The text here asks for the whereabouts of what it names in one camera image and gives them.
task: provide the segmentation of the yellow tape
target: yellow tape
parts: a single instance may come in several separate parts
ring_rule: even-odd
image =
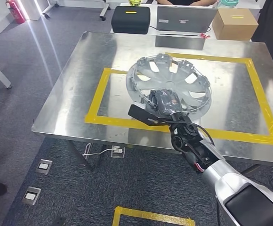
[[[182,225],[182,226],[195,226],[195,222],[190,218],[179,218],[158,213],[146,212],[141,210],[133,210],[118,206],[115,210],[112,226],[118,226],[120,224],[121,215],[127,215],[135,218],[143,218],[148,220],[156,220],[165,223]]]
[[[231,18],[244,18],[244,16],[231,16]]]
[[[260,105],[266,126],[268,127],[270,135],[263,134],[253,134],[253,133],[244,133],[235,131],[226,131],[219,129],[207,129],[213,138],[225,139],[241,141],[248,143],[256,144],[267,144],[273,145],[273,115],[266,100],[266,97],[263,91],[262,86],[259,79],[257,72],[256,71],[252,59],[249,58],[233,58],[233,57],[222,57],[222,56],[202,56],[202,55],[191,55],[191,54],[180,54],[180,53],[166,53],[176,58],[183,59],[198,59],[198,60],[210,60],[210,61],[219,61],[219,62],[229,62],[229,63],[241,63],[245,64],[250,75],[250,80],[253,83],[253,87]],[[160,132],[169,132],[167,126],[155,126],[150,127],[143,124],[140,121],[133,119],[121,119],[106,116],[98,116],[97,112],[103,97],[104,91],[109,79],[109,75],[112,73],[117,74],[127,74],[125,71],[114,70],[111,68],[105,68],[94,96],[94,99],[88,111],[85,116],[85,123],[108,125],[108,126],[120,126],[132,129],[145,129],[145,130],[154,130]]]

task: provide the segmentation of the silver laptop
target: silver laptop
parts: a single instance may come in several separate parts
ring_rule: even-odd
[[[216,8],[158,6],[156,28],[160,31],[206,32],[217,11]]]

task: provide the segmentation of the robotic arm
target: robotic arm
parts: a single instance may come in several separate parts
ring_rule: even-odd
[[[181,111],[178,96],[170,89],[152,90],[152,106],[131,105],[128,115],[149,126],[168,125],[173,147],[198,174],[202,174],[227,216],[236,226],[273,226],[273,192],[256,184],[228,164],[204,129]],[[198,128],[210,141],[203,138]]]

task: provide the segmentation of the fire extinguisher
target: fire extinguisher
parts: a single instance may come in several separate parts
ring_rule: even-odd
[[[17,23],[22,24],[26,21],[23,14],[21,14],[20,10],[17,7],[15,0],[7,0],[6,5]]]

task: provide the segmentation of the stainless steel table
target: stainless steel table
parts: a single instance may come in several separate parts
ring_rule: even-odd
[[[132,100],[124,73],[158,53],[187,58],[209,79],[212,105],[198,123],[208,128],[221,154],[273,165],[273,62],[264,43],[86,32],[32,131],[176,153],[167,128],[152,130],[127,115]]]

